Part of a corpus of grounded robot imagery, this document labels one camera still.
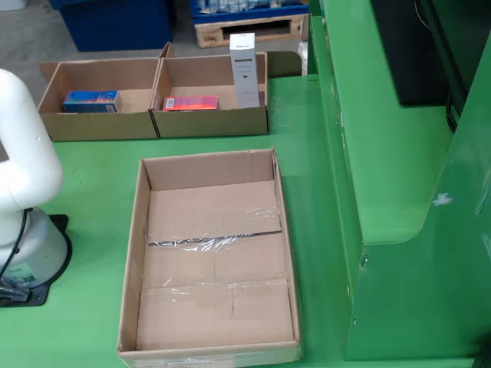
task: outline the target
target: wooden pallet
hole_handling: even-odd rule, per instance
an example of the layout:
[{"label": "wooden pallet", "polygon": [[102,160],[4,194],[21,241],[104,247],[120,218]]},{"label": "wooden pallet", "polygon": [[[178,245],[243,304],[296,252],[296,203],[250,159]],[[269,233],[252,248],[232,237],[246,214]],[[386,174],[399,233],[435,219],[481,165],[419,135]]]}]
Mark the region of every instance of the wooden pallet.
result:
[{"label": "wooden pallet", "polygon": [[255,41],[275,41],[300,38],[303,14],[284,17],[219,21],[194,25],[201,48],[217,48],[230,44],[232,33],[255,33]]}]

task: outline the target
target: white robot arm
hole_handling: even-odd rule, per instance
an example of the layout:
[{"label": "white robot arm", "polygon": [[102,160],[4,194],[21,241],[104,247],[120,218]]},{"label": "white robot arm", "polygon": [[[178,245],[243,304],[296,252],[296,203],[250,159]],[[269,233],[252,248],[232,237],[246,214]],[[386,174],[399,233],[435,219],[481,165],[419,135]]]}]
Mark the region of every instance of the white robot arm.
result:
[{"label": "white robot arm", "polygon": [[0,142],[8,160],[0,163],[0,245],[18,237],[22,210],[52,199],[63,169],[25,84],[0,69]]},{"label": "white robot arm", "polygon": [[0,162],[0,299],[25,301],[26,290],[53,280],[69,260],[68,242],[49,217],[27,212],[56,196],[64,175],[28,88],[2,69],[0,142],[8,156]]}]

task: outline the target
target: green machine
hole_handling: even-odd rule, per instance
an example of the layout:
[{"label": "green machine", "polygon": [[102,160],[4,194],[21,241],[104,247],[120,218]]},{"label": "green machine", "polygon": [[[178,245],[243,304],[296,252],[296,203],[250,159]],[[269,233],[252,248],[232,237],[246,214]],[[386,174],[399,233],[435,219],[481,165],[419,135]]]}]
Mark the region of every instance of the green machine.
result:
[{"label": "green machine", "polygon": [[370,2],[318,5],[309,70],[346,264],[344,358],[471,357],[491,331],[491,42],[453,135],[445,107],[398,103]]},{"label": "green machine", "polygon": [[55,144],[65,184],[43,210],[69,214],[74,254],[46,305],[1,311],[0,366],[122,368],[139,159],[271,146],[302,329],[284,366],[473,365],[491,331],[491,42],[453,134],[444,106],[399,104],[370,0],[310,3],[309,75],[270,80],[269,135]]}]

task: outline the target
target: white product box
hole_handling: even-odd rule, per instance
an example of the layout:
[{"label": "white product box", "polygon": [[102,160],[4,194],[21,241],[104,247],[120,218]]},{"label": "white product box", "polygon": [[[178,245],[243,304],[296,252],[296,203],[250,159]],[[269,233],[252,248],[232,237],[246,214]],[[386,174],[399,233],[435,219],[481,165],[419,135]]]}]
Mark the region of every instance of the white product box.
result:
[{"label": "white product box", "polygon": [[230,58],[239,109],[259,107],[255,35],[253,33],[231,34]]}]

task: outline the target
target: green table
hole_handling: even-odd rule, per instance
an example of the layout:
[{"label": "green table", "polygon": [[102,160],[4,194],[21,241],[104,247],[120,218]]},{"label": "green table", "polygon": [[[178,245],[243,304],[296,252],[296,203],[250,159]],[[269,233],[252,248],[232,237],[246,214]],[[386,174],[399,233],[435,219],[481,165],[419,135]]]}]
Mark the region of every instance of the green table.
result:
[{"label": "green table", "polygon": [[394,366],[342,362],[349,300],[344,255],[332,246],[340,241],[339,220],[317,78],[270,80],[269,105],[268,136],[56,143],[65,183],[43,209],[70,216],[74,254],[46,305],[0,310],[2,367],[124,366],[116,342],[139,159],[270,146],[282,168],[298,279],[305,357],[291,366]]}]

